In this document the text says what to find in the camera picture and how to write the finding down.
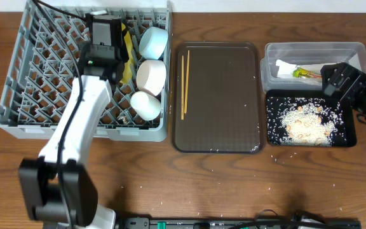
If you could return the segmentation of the light blue bowl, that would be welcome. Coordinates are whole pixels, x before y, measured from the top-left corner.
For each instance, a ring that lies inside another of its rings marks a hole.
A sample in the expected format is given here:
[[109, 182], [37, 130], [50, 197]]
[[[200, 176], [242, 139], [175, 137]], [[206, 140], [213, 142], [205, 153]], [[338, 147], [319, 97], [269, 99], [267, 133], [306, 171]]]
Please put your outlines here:
[[158, 27], [150, 27], [143, 34], [139, 53], [147, 60], [158, 60], [168, 43], [168, 32]]

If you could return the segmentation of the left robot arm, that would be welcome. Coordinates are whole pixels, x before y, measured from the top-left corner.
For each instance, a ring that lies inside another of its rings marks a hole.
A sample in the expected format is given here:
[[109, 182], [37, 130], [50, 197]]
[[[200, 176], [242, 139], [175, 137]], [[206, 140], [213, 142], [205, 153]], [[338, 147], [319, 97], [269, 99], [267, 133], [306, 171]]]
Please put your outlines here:
[[114, 228], [114, 210], [98, 204], [86, 171], [93, 136], [128, 52], [120, 17], [85, 16], [90, 40], [81, 45], [76, 78], [58, 127], [36, 159], [24, 158], [18, 176], [31, 220], [44, 228]]

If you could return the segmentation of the green snack wrapper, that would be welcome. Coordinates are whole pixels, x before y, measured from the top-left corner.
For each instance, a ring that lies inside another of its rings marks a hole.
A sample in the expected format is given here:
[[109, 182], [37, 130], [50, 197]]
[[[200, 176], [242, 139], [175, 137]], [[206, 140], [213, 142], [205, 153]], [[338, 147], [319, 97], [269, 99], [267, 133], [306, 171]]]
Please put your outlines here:
[[314, 73], [312, 71], [308, 71], [301, 67], [296, 67], [292, 73], [292, 76], [294, 78], [304, 78], [304, 79], [310, 79], [310, 78], [320, 78], [321, 79], [322, 78], [322, 76], [320, 74]]

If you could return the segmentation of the wooden chopstick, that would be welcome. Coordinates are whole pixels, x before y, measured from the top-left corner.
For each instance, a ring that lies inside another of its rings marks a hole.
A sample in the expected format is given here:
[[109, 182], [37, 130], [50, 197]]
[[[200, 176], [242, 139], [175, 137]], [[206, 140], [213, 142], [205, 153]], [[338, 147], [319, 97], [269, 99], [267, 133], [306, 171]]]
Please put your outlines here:
[[188, 88], [189, 88], [189, 65], [190, 65], [190, 50], [187, 51], [187, 66], [186, 66], [186, 87], [185, 87], [185, 100], [184, 100], [184, 114], [187, 113], [188, 102]]
[[180, 119], [184, 120], [184, 56], [181, 58], [181, 112]]

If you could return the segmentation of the white cup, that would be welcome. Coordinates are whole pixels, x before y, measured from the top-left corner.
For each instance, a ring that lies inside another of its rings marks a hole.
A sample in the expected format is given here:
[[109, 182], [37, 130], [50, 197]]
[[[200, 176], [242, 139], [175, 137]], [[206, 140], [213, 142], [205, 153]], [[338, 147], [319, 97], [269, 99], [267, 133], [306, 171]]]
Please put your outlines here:
[[151, 121], [158, 117], [161, 111], [160, 101], [152, 95], [138, 91], [132, 95], [131, 107], [145, 121]]

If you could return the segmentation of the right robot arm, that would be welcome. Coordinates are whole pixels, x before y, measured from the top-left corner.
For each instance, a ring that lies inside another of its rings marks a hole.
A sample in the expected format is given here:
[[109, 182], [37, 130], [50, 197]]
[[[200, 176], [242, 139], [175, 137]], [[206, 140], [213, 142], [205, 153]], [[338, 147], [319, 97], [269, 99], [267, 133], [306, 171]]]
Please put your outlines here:
[[340, 97], [340, 103], [351, 106], [358, 112], [357, 118], [364, 118], [366, 124], [366, 73], [350, 64], [324, 65], [322, 76], [322, 91], [330, 97]]

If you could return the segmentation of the white paper napkin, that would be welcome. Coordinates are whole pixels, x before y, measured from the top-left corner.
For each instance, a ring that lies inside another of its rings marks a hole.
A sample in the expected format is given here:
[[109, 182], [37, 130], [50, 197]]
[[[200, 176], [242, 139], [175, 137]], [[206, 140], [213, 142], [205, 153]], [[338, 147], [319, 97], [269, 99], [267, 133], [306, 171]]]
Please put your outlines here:
[[311, 65], [300, 66], [297, 64], [289, 64], [288, 62], [282, 60], [277, 60], [276, 67], [278, 67], [277, 78], [293, 78], [292, 73], [296, 67], [301, 67], [308, 71], [320, 74], [320, 70], [323, 67], [323, 64], [311, 64]]

